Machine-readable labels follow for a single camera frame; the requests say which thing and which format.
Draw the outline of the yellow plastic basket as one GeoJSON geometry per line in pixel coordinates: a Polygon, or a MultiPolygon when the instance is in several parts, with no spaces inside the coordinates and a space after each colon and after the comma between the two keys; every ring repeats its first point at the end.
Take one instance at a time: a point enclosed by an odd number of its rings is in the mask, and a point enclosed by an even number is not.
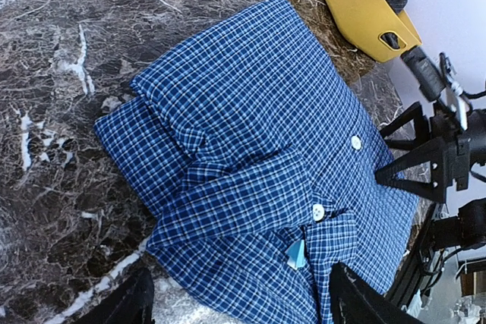
{"type": "Polygon", "coordinates": [[[422,44],[405,11],[386,0],[325,0],[340,33],[375,61],[384,63],[422,44]]]}

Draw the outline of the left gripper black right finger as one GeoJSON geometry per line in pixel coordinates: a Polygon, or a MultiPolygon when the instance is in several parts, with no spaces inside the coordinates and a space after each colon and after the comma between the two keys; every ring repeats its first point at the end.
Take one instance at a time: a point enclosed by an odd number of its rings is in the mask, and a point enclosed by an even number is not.
{"type": "Polygon", "coordinates": [[[345,263],[336,263],[330,273],[330,311],[334,323],[421,323],[378,294],[345,263]]]}

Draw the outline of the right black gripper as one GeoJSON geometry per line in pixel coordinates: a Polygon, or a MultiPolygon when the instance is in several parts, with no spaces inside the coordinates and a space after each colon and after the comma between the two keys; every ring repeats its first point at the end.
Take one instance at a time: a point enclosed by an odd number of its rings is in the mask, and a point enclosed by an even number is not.
{"type": "Polygon", "coordinates": [[[432,117],[430,124],[421,103],[414,102],[380,130],[389,148],[409,152],[377,170],[376,182],[435,203],[446,202],[452,181],[458,191],[466,190],[472,166],[485,166],[485,110],[473,110],[467,115],[467,124],[463,131],[442,112],[432,117]],[[413,139],[390,139],[408,124],[413,139]]]}

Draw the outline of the blue checked long sleeve shirt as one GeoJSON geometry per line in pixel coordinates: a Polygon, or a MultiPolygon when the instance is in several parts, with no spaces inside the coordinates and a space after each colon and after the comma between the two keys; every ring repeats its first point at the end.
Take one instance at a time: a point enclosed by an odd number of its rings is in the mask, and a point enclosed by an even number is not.
{"type": "Polygon", "coordinates": [[[94,126],[156,218],[147,251],[201,304],[246,323],[330,323],[345,263],[386,293],[418,198],[288,0],[264,0],[168,51],[94,126]]]}

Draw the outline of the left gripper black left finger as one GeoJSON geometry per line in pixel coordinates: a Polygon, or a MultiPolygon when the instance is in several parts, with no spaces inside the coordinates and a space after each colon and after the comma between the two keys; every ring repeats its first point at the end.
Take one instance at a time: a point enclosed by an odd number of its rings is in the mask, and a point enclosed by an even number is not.
{"type": "Polygon", "coordinates": [[[138,269],[76,324],[154,323],[154,283],[150,270],[138,269]]]}

